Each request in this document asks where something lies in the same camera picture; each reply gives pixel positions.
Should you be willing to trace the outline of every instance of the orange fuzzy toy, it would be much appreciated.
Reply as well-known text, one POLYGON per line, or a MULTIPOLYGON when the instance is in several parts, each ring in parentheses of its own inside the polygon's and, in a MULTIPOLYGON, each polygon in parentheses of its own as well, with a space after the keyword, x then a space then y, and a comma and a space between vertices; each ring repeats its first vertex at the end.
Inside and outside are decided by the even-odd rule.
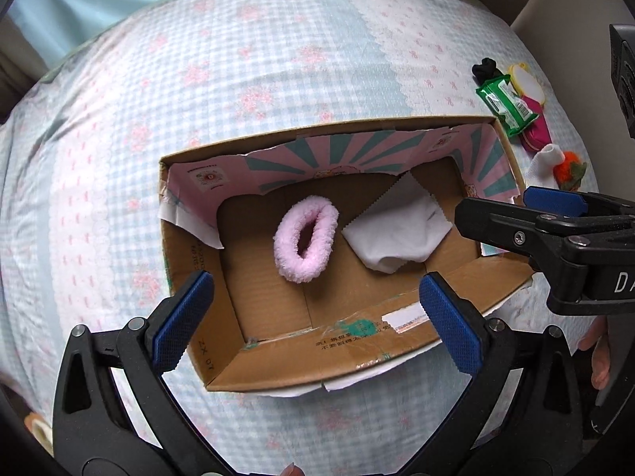
POLYGON ((575 152, 564 152, 564 162, 554 167, 554 177, 558 188, 567 192, 580 189, 582 178, 587 172, 587 164, 575 152))

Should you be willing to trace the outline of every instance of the magenta pouch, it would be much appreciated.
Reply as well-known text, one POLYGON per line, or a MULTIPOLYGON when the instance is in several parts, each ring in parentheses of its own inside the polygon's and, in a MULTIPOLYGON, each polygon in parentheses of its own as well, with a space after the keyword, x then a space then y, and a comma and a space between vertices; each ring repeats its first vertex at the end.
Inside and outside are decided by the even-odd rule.
POLYGON ((528 96, 523 96, 522 99, 532 112, 538 114, 538 118, 523 130, 520 135, 520 141, 523 143, 527 152, 536 153, 541 151, 546 145, 552 143, 551 135, 541 105, 528 96))

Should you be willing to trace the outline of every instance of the bed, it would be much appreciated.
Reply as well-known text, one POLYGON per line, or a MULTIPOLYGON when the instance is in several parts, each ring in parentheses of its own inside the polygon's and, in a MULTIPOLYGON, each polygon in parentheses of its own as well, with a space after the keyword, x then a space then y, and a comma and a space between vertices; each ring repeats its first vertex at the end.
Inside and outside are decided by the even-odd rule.
MULTIPOLYGON (((490 116, 470 70, 486 56, 529 66, 554 142, 588 161, 538 64, 477 0, 161 0, 76 49, 0 127, 3 380, 50 420, 71 327, 119 328, 167 295, 161 156, 316 123, 490 116)), ((529 155, 513 149, 526 171, 529 155)), ((582 191, 597 191, 591 167, 582 191)), ((514 329, 558 324, 573 349, 592 317, 552 315, 547 293, 537 274, 495 313, 514 329)), ((277 474, 294 461, 335 476, 400 467, 468 382, 443 346, 343 390, 287 399, 206 392, 187 357, 165 380, 236 470, 277 474)))

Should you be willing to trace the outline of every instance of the screw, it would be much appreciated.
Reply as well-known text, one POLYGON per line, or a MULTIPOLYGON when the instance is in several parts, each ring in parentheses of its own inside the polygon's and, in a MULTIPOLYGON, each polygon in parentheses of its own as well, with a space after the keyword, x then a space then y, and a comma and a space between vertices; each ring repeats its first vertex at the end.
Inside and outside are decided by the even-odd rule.
POLYGON ((580 247, 588 247, 591 244, 591 240, 584 236, 569 236, 567 239, 574 245, 579 245, 580 247))
POLYGON ((79 324, 78 326, 73 327, 71 329, 71 334, 73 336, 82 336, 86 332, 86 326, 84 324, 79 324))
POLYGON ((549 334, 554 338, 560 338, 562 336, 562 329, 560 329, 558 326, 549 326, 549 329, 547 330, 549 334))
POLYGON ((525 233, 522 231, 517 231, 516 234, 514 234, 514 243, 516 245, 522 245, 523 243, 525 243, 525 233))
POLYGON ((128 329, 132 329, 133 331, 137 331, 144 327, 145 319, 144 317, 135 317, 134 319, 130 319, 128 323, 128 329))
POLYGON ((500 319, 490 319, 487 321, 487 325, 490 326, 490 329, 496 332, 502 331, 505 329, 505 323, 500 319))

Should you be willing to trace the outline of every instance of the pink scrunchie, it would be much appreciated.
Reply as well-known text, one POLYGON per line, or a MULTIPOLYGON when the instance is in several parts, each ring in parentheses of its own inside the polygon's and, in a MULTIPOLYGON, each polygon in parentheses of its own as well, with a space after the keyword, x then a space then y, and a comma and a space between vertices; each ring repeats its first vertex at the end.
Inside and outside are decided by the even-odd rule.
POLYGON ((328 198, 311 195, 295 204, 274 236, 275 265, 287 281, 309 282, 326 268, 333 248, 339 212, 328 198), (300 232, 315 222, 309 247, 298 254, 300 232))

